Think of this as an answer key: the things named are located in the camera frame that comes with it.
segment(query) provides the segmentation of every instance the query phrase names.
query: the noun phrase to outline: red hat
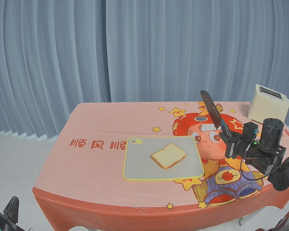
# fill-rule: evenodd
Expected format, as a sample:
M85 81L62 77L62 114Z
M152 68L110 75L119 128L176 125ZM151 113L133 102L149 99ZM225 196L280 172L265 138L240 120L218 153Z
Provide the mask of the red hat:
M227 114L220 114L229 126L230 130L237 133L243 132L243 123ZM199 113L188 113L186 116L178 117L172 125L172 133L174 136L186 136L188 129L197 124L212 124L210 115L200 116Z

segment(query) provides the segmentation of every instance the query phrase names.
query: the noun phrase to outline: toaster slot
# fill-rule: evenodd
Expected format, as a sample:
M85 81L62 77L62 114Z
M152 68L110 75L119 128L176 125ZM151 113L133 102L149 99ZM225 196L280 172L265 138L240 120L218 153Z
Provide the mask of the toaster slot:
M260 92L272 98L276 98L281 101L283 100L280 93L273 91L273 90L266 89L265 87L260 87Z

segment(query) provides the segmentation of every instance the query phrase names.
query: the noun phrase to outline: gray cutting board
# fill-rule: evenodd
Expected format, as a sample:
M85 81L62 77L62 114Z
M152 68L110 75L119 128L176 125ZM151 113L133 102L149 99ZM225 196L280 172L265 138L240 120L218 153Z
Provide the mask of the gray cutting board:
M185 151L186 156L173 167L163 169L151 155L169 143ZM126 144L123 177L127 180L180 180L198 178L204 174L196 142L191 136L131 137Z

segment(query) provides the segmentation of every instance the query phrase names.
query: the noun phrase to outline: toaster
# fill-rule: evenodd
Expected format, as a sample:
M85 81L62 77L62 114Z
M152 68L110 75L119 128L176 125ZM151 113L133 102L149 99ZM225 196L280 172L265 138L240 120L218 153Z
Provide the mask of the toaster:
M263 123L266 118L277 118L284 122L288 109L289 99L284 94L257 84L247 119Z

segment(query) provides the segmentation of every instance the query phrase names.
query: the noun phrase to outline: blue curtain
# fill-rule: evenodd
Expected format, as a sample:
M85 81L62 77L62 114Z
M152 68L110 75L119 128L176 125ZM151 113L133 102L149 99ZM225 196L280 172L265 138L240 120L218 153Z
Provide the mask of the blue curtain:
M289 98L289 0L0 0L0 131L52 137L82 102L250 101L256 83Z
M105 0L0 0L0 131L59 134L109 102Z
M112 101L289 98L289 0L106 0L106 22Z

